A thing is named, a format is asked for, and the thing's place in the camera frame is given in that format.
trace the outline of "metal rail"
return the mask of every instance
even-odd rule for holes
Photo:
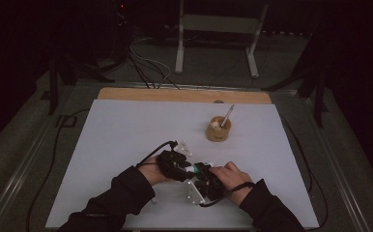
[[[38,136],[30,145],[27,153],[25,154],[23,160],[21,161],[20,165],[17,167],[15,172],[13,173],[11,179],[6,184],[3,192],[0,195],[0,223],[3,221],[6,213],[11,208],[15,198],[17,197],[18,192],[20,191],[21,187],[25,179],[27,178],[34,161],[36,160],[37,156],[39,155],[39,151],[43,145],[47,137],[48,130],[50,127],[54,125],[58,116],[60,115],[63,106],[69,99],[72,93],[73,87],[65,86],[63,88],[63,93],[60,98],[59,106],[55,109],[54,113],[51,116],[48,116],[45,119],[43,126],[41,127]]]
[[[344,204],[349,212],[350,218],[355,225],[358,232],[369,232],[371,231],[364,215],[359,207],[359,203],[355,198],[355,195],[349,186],[346,177],[343,174],[341,166],[336,158],[334,151],[332,150],[328,139],[322,133],[321,129],[318,128],[313,117],[313,105],[310,99],[301,100],[303,107],[307,113],[307,116],[311,122],[314,132],[319,139],[325,158],[327,159],[331,175],[337,184],[337,188],[343,198]]]

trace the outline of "black cable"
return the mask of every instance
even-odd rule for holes
[[[142,162],[142,163],[139,163],[139,166],[143,166],[143,165],[153,165],[153,164],[158,164],[158,162]]]
[[[42,184],[39,187],[39,190],[36,192],[36,195],[33,197],[32,203],[30,204],[29,210],[27,212],[26,232],[30,232],[30,219],[31,219],[31,215],[32,215],[32,212],[33,212],[34,205],[36,204],[36,201],[39,198],[39,195],[42,192],[43,187],[44,187],[45,183],[47,182],[47,179],[50,176],[50,173],[51,173],[51,171],[54,167],[54,162],[56,160],[57,144],[58,144],[58,139],[59,139],[59,136],[60,136],[61,129],[66,126],[66,122],[69,121],[70,118],[73,118],[73,117],[75,118],[75,115],[77,115],[79,113],[82,113],[82,112],[85,112],[85,111],[88,111],[88,110],[90,110],[90,109],[82,109],[82,110],[79,110],[79,111],[73,113],[72,115],[66,116],[66,118],[63,119],[60,127],[58,128],[56,138],[55,138],[55,141],[54,141],[54,145],[53,145],[53,152],[52,152],[50,166],[49,166],[48,171],[47,171],[47,173],[44,177],[44,180],[43,180]]]
[[[156,70],[153,69],[153,68],[151,68],[151,67],[149,67],[149,66],[143,65],[142,63],[137,62],[137,61],[135,61],[135,60],[133,60],[133,59],[131,58],[131,59],[132,59],[132,62],[136,62],[136,63],[138,63],[138,64],[142,64],[143,66],[145,66],[145,67],[147,67],[147,68],[149,68],[149,69],[151,69],[151,70],[153,70],[153,71],[155,71],[155,72],[161,74],[162,79],[161,79],[161,82],[160,82],[159,85],[158,85],[158,89],[160,88],[160,86],[162,85],[162,83],[163,83],[165,80],[168,80],[168,81],[169,81],[172,85],[174,85],[177,89],[181,90],[180,87],[178,87],[178,86],[177,86],[177,85],[176,85],[176,84],[175,84],[171,79],[168,78],[169,74],[171,74],[171,71],[170,71],[170,69],[169,69],[166,65],[162,64],[161,62],[154,61],[154,62],[158,62],[159,64],[161,64],[161,65],[163,65],[164,67],[166,67],[166,68],[169,70],[168,75],[164,75],[164,73],[162,72],[162,70],[161,70],[157,65],[155,65],[154,62],[152,62],[152,60],[147,59],[147,58],[144,58],[144,57],[140,56],[139,54],[136,54],[132,49],[130,49],[130,53],[132,53],[135,57],[137,57],[137,58],[139,58],[139,59],[141,59],[141,60],[143,60],[143,61],[146,61],[146,62],[148,62],[149,64],[153,65],[153,66],[156,68]]]
[[[301,152],[301,157],[303,158],[304,164],[307,168],[307,173],[309,174],[309,187],[307,188],[307,192],[311,192],[313,188],[313,180],[312,180],[312,170],[310,169],[309,162],[307,161],[306,155],[304,154],[303,147],[301,146],[301,142],[299,141],[298,137],[295,136],[292,127],[289,125],[288,121],[280,115],[280,119],[282,120],[283,125],[289,130],[289,132],[293,135],[296,141],[296,145],[298,146],[299,151]]]
[[[156,73],[158,73],[158,74],[160,74],[160,75],[162,76],[162,81],[159,83],[157,89],[159,89],[160,86],[162,85],[163,81],[164,81],[165,79],[167,79],[167,80],[168,80],[172,85],[174,85],[177,89],[181,90],[180,87],[178,87],[178,85],[175,84],[175,83],[174,83],[170,78],[165,77],[165,74],[162,72],[162,70],[161,70],[161,69],[160,69],[156,64],[154,64],[153,62],[146,60],[146,62],[148,62],[149,64],[151,64],[152,66],[154,66],[155,69],[152,68],[152,67],[149,67],[149,66],[147,66],[147,65],[145,65],[145,64],[142,64],[141,62],[136,61],[136,60],[133,60],[133,62],[137,63],[138,65],[142,65],[142,66],[144,66],[145,68],[148,68],[148,69],[150,69],[150,70],[152,70],[152,71],[154,71],[154,72],[156,72]]]
[[[326,196],[325,196],[325,194],[323,193],[323,189],[322,189],[322,187],[320,186],[320,184],[319,184],[319,182],[318,182],[316,176],[313,174],[312,170],[310,169],[310,166],[309,166],[309,163],[308,163],[308,161],[307,161],[306,155],[304,154],[303,147],[301,146],[301,142],[299,141],[298,137],[297,137],[297,136],[295,135],[295,133],[293,132],[293,130],[292,130],[292,128],[290,127],[290,125],[289,125],[289,123],[287,122],[287,120],[286,120],[282,115],[279,114],[279,116],[280,116],[280,118],[282,119],[283,125],[284,125],[287,129],[289,129],[290,133],[291,133],[291,134],[293,135],[293,137],[295,138],[296,144],[297,144],[297,146],[298,146],[298,148],[299,148],[299,151],[301,152],[301,156],[302,156],[303,161],[304,161],[304,163],[305,163],[305,165],[306,165],[307,172],[308,172],[308,174],[309,174],[309,182],[310,182],[310,186],[309,186],[307,192],[308,192],[308,193],[311,192],[311,190],[312,190],[312,183],[313,183],[312,180],[315,180],[316,185],[317,185],[319,191],[322,193],[323,201],[324,201],[324,203],[325,203],[325,210],[326,210],[325,218],[323,219],[323,221],[322,221],[322,223],[319,225],[319,227],[317,227],[317,228],[312,228],[312,229],[307,229],[307,231],[320,229],[320,228],[322,228],[322,227],[326,224],[326,222],[328,221],[328,218],[329,218],[328,200],[326,199]]]
[[[218,198],[217,200],[209,203],[209,204],[199,204],[199,206],[201,207],[210,207],[210,206],[213,206],[214,204],[218,203],[219,201],[225,199],[226,197],[228,197],[230,194],[232,194],[234,191],[237,191],[237,190],[240,190],[240,189],[243,189],[245,187],[255,187],[255,184],[251,183],[251,182],[245,182],[243,184],[240,184],[232,189],[230,189],[226,194],[224,194],[222,197]]]
[[[144,71],[142,71],[136,64],[134,64],[135,68],[137,69],[138,73],[140,73],[143,78],[146,80],[146,81],[149,81],[151,83],[151,85],[153,86],[154,89],[156,89],[156,83],[150,78],[148,77]]]
[[[155,154],[159,149],[165,147],[166,145],[170,145],[171,148],[175,147],[176,144],[178,144],[177,142],[175,141],[168,141],[168,142],[164,142],[162,143],[161,145],[159,145],[159,147],[157,147],[152,153],[150,153],[150,155],[148,155],[147,157],[145,157],[142,161],[140,161],[135,167],[139,167],[142,165],[142,163],[144,163],[147,159],[149,159],[153,154]]]
[[[325,202],[326,215],[325,215],[325,218],[323,219],[322,223],[319,225],[319,227],[312,228],[312,229],[307,229],[307,231],[317,230],[317,229],[322,228],[326,224],[326,222],[328,221],[328,218],[329,218],[328,200],[326,199],[325,195],[323,194],[322,187],[320,186],[319,182],[317,181],[317,179],[316,179],[316,177],[313,173],[312,173],[312,176],[313,176],[313,179],[316,181],[316,185],[319,188],[319,191],[322,193],[323,201]]]
[[[147,88],[150,89],[150,85],[148,84],[147,80],[145,79],[145,76],[142,74],[142,72],[140,71],[140,69],[136,66],[136,64],[135,64],[134,60],[132,59],[132,57],[129,57],[129,59],[131,60],[133,66],[135,67],[135,70],[138,73],[138,75],[141,78],[141,80],[145,83],[145,85],[147,86]]]

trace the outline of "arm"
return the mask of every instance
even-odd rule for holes
[[[210,171],[228,190],[244,182],[252,182],[233,162],[226,163],[224,167],[213,167]],[[271,195],[263,180],[256,183],[253,188],[235,191],[231,194],[230,200],[247,212],[253,219],[252,225],[262,231],[304,231],[292,212],[277,196]]]
[[[119,231],[127,214],[138,215],[155,196],[152,186],[163,181],[168,179],[156,165],[132,166],[112,180],[111,189],[90,199],[83,211],[71,214],[57,231]]]

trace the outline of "wooden cup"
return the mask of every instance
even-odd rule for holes
[[[228,138],[229,131],[231,130],[232,123],[229,119],[226,120],[225,125],[221,128],[220,125],[223,122],[223,116],[216,116],[211,119],[211,123],[207,127],[207,138],[213,142],[222,142]],[[219,127],[214,127],[214,123],[217,122]]]

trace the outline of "black jacket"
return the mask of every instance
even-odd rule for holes
[[[127,214],[138,215],[154,196],[147,179],[132,166],[112,180],[111,189],[90,199],[82,212],[71,214],[58,232],[120,231]],[[263,180],[256,183],[240,208],[262,232],[304,231],[292,212],[271,195]]]

